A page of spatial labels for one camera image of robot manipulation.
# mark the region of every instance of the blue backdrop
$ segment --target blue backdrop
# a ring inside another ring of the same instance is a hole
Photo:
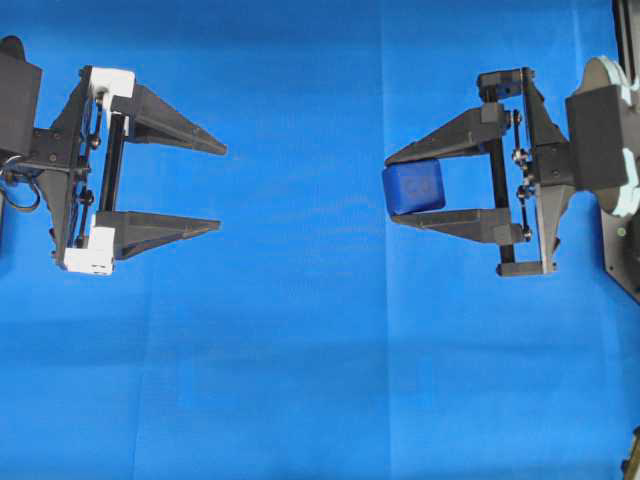
[[[557,274],[505,280],[495,248],[391,224],[380,181],[477,105],[479,72],[533,67],[566,131],[584,63],[616,57],[607,0],[4,0],[0,19],[44,69],[38,126],[92,64],[230,147],[127,146],[120,209],[223,229],[110,278],[53,266],[46,209],[8,212],[0,478],[617,478],[640,310],[600,267],[592,198]],[[490,205],[488,161],[443,173],[449,207]]]

